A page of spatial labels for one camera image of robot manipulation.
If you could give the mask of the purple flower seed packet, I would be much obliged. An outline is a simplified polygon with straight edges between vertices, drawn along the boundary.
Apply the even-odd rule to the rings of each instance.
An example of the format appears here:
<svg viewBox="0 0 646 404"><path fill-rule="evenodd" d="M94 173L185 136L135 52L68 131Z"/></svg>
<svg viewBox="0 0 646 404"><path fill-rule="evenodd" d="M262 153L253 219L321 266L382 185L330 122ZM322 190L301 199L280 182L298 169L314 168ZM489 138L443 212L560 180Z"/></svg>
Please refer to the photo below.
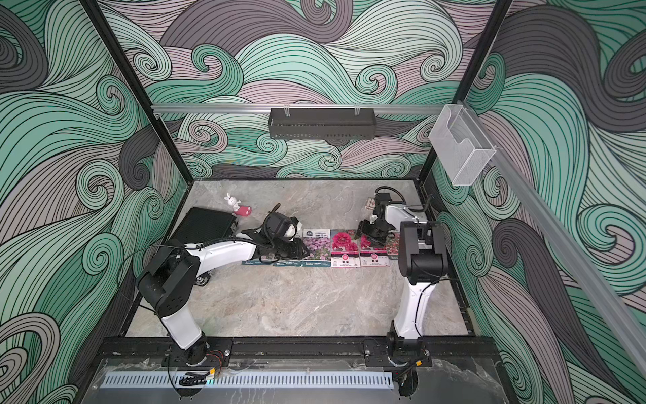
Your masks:
<svg viewBox="0 0 646 404"><path fill-rule="evenodd" d="M267 260L261 260L261 259L251 259L251 260L242 261L242 265L246 265L246 266L260 266L260 265L271 266L271 265L274 265L275 263L277 263L276 260L267 261Z"/></svg>
<svg viewBox="0 0 646 404"><path fill-rule="evenodd" d="M304 229L303 243L310 252L301 263L304 267L331 267L331 230Z"/></svg>
<svg viewBox="0 0 646 404"><path fill-rule="evenodd" d="M300 268L303 266L301 260L279 260L274 263L274 267L297 267Z"/></svg>

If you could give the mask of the purple flower seed packet front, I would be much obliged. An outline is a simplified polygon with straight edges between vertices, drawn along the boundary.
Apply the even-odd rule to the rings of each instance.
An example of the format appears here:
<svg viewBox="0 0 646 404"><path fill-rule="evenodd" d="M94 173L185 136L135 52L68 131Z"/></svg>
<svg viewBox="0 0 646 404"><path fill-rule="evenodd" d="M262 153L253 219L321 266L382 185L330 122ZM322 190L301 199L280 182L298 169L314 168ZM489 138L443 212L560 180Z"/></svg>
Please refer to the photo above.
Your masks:
<svg viewBox="0 0 646 404"><path fill-rule="evenodd" d="M267 261L267 260L261 260L261 259L251 259L251 260L242 261L242 265L246 265L246 266L260 266L260 265L271 266L271 265L274 265L275 263L277 263L276 260Z"/></svg>

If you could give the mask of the pink flower packet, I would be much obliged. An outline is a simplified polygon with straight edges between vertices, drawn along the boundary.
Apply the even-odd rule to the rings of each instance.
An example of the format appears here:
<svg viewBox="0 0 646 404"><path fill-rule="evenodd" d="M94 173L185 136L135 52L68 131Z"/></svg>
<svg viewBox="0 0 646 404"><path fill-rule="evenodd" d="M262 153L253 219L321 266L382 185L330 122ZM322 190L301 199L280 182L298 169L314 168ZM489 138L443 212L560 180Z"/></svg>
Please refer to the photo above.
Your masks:
<svg viewBox="0 0 646 404"><path fill-rule="evenodd" d="M370 242L365 235L359 239L359 262L362 268L382 268L390 265L390 258L385 247Z"/></svg>

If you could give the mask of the pink carnation seed packet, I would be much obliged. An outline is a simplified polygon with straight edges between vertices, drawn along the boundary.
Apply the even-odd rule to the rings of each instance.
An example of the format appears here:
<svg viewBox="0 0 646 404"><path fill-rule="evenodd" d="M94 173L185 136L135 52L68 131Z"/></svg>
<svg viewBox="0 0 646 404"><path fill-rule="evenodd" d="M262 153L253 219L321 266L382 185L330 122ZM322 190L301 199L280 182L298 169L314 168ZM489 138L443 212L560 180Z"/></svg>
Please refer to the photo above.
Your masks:
<svg viewBox="0 0 646 404"><path fill-rule="evenodd" d="M359 246L354 231L333 230L331 232L331 267L354 269L360 267Z"/></svg>

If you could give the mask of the purple flower seed packet back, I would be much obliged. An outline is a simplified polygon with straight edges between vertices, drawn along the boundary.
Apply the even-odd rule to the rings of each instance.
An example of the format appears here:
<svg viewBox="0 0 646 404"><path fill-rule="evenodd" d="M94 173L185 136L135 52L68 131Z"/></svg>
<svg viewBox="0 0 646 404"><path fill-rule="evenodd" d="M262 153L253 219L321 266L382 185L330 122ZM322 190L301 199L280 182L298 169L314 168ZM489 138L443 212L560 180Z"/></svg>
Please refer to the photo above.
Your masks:
<svg viewBox="0 0 646 404"><path fill-rule="evenodd" d="M303 243L310 252L301 263L304 267L331 267L331 230L304 229Z"/></svg>

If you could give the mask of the red flower green seed packet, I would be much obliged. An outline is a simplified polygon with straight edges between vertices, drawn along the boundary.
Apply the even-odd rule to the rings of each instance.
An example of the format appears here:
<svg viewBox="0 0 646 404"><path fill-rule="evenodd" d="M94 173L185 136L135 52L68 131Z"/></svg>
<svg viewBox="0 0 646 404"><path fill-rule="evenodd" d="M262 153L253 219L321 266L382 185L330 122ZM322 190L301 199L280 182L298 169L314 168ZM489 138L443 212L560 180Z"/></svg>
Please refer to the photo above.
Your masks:
<svg viewBox="0 0 646 404"><path fill-rule="evenodd" d="M398 232L390 232L385 244L385 249L387 251L389 259L392 259L392 260L399 259L399 245L400 245L400 234Z"/></svg>

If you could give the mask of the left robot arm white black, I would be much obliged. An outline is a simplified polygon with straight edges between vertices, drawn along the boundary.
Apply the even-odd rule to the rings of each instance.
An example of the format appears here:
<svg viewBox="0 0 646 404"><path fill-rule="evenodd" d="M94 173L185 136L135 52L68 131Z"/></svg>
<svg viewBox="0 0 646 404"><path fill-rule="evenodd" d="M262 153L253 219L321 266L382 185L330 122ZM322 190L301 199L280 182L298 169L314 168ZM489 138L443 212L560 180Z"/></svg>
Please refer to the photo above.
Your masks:
<svg viewBox="0 0 646 404"><path fill-rule="evenodd" d="M200 244L182 244L173 239L159 248L136 285L183 355L184 363L199 366L207 360L210 346L188 307L198 277L247 260L302 260L310 254L296 235L275 236L253 229Z"/></svg>

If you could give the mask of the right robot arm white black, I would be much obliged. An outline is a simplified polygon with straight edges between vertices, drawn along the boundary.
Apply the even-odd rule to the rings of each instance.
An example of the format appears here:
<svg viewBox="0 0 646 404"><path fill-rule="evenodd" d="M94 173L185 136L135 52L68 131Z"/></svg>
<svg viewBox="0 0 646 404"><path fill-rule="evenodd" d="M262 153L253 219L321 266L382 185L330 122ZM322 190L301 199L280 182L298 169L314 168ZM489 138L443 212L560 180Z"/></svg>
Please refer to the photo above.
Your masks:
<svg viewBox="0 0 646 404"><path fill-rule="evenodd" d="M405 288L386 334L386 354L390 363L402 367L427 356L423 320L432 292L447 275L446 247L437 224L420 212L402 202L374 202L370 217L359 223L358 235L375 247L384 247L392 233L399 238L397 262Z"/></svg>

